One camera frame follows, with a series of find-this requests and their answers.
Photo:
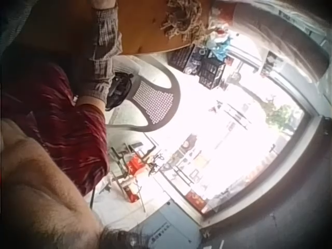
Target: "wooden table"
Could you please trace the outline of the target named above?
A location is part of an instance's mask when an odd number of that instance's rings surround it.
[[[202,19],[208,24],[211,0],[200,0]],[[177,36],[165,37],[160,24],[168,10],[166,0],[118,0],[123,54],[165,52],[187,46]],[[34,7],[18,42],[48,51],[79,51],[91,25],[85,0],[40,0]]]

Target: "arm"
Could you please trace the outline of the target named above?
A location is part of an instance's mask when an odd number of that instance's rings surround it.
[[[121,34],[115,0],[91,0],[95,24],[92,40],[79,65],[79,98],[76,105],[90,104],[105,112],[114,76],[113,56],[121,53]]]

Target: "hair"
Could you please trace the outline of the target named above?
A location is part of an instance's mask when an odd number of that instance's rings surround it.
[[[81,248],[82,232],[64,232],[59,234],[52,231],[50,233],[17,230],[8,226],[3,226],[1,222],[1,242],[8,248],[25,249],[67,249]],[[149,237],[141,232],[127,232],[112,230],[105,227],[99,236],[99,244],[96,249],[149,249]]]

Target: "plaid shirt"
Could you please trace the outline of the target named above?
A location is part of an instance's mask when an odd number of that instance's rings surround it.
[[[112,56],[121,51],[117,9],[96,11],[94,42],[82,69],[81,95],[103,99],[113,77]],[[32,66],[1,92],[2,118],[36,139],[84,196],[108,172],[105,117],[92,105],[75,106],[66,74],[56,65]]]

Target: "hand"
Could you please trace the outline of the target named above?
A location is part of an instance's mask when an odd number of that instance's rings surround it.
[[[90,0],[94,9],[112,9],[116,0]]]

